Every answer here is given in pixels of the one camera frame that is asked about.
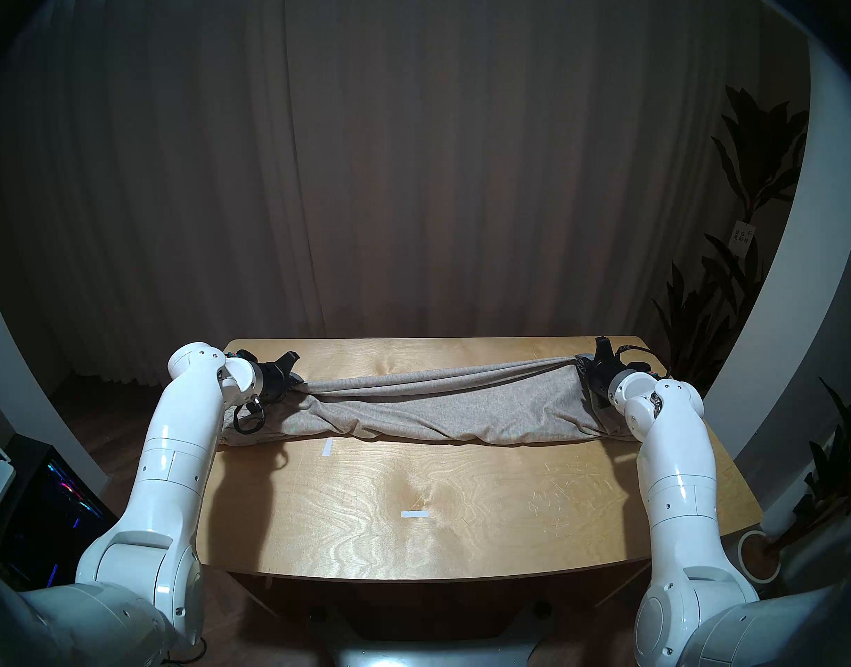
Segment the table surface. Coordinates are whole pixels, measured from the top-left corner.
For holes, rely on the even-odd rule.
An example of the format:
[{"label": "table surface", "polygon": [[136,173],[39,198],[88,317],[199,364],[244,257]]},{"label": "table surface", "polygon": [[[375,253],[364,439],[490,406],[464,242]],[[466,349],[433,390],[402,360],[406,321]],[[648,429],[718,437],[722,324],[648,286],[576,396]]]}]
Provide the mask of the table surface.
[{"label": "table surface", "polygon": [[[644,343],[612,337],[620,344]],[[573,356],[592,337],[235,340],[329,380]],[[630,351],[625,360],[657,361]],[[723,535],[762,510],[710,431]],[[450,580],[537,575],[650,556],[639,443],[489,446],[304,438],[221,447],[206,484],[200,560],[228,571],[325,579]],[[401,512],[427,510],[427,518]]]}]

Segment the curtain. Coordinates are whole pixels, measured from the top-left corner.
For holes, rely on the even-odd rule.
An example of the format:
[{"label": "curtain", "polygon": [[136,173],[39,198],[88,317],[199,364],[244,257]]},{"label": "curtain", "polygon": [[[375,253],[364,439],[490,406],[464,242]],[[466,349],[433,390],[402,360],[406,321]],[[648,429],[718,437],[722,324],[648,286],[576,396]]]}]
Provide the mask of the curtain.
[{"label": "curtain", "polygon": [[650,336],[736,219],[752,0],[48,0],[0,209],[76,371],[192,340]]}]

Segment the potted plant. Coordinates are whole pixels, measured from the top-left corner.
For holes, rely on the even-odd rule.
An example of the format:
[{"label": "potted plant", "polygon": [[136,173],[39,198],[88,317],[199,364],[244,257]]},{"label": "potted plant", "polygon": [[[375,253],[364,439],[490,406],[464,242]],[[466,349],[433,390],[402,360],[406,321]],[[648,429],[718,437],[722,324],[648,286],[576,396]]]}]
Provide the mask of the potted plant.
[{"label": "potted plant", "polygon": [[[743,205],[743,222],[749,224],[770,200],[793,201],[785,191],[799,181],[800,153],[806,139],[803,129],[809,113],[790,116],[787,102],[760,109],[743,88],[736,91],[726,85],[725,92],[736,119],[724,114],[721,118],[737,163],[721,140],[712,140],[731,190]],[[685,294],[684,278],[673,263],[673,281],[666,283],[667,312],[654,300],[669,342],[670,366],[666,370],[692,384],[702,396],[718,375],[726,351],[746,324],[765,282],[755,238],[741,267],[725,243],[710,234],[704,236],[715,252],[712,258],[702,259],[704,275],[697,290]]]},{"label": "potted plant", "polygon": [[835,518],[851,514],[851,405],[821,380],[839,411],[829,452],[816,442],[809,442],[814,458],[814,472],[805,477],[809,492],[793,509],[796,521],[770,541],[761,531],[747,531],[738,543],[738,561],[754,583],[773,581],[780,570],[780,552]]}]

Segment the plant pot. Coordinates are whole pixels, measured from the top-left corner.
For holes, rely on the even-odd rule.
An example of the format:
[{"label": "plant pot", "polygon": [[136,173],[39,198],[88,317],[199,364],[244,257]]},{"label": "plant pot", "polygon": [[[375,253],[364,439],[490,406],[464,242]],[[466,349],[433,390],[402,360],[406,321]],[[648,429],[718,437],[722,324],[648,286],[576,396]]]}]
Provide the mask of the plant pot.
[{"label": "plant pot", "polygon": [[780,573],[780,555],[767,554],[768,536],[762,531],[746,531],[738,542],[740,570],[750,583],[771,583]]}]

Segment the folded cloth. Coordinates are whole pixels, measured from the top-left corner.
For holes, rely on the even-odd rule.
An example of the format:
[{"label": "folded cloth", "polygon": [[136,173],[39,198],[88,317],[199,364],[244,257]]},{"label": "folded cloth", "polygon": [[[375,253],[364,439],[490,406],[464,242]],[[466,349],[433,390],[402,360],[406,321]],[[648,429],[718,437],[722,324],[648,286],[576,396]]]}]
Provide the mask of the folded cloth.
[{"label": "folded cloth", "polygon": [[[313,435],[382,435],[425,441],[480,439],[495,445],[632,439],[622,416],[598,407],[581,379],[586,357],[559,357],[295,385],[265,408],[251,435],[224,415],[222,442],[252,445]],[[256,417],[238,410],[241,428]]]}]

